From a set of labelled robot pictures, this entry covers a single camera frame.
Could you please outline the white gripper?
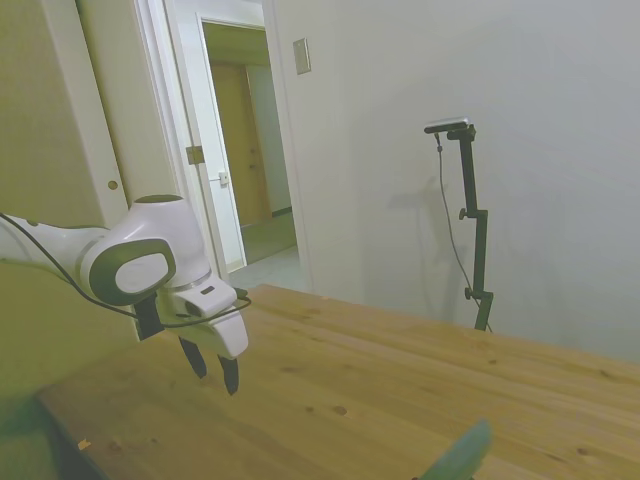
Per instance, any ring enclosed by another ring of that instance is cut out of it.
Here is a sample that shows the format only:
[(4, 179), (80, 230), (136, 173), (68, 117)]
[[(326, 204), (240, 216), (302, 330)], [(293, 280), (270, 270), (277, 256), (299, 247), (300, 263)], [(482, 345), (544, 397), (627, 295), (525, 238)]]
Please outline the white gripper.
[(229, 395), (239, 389), (236, 359), (248, 347), (248, 334), (238, 307), (235, 290), (226, 283), (203, 283), (169, 293), (170, 331), (176, 333), (193, 372), (207, 375), (206, 362), (198, 346), (215, 351)]

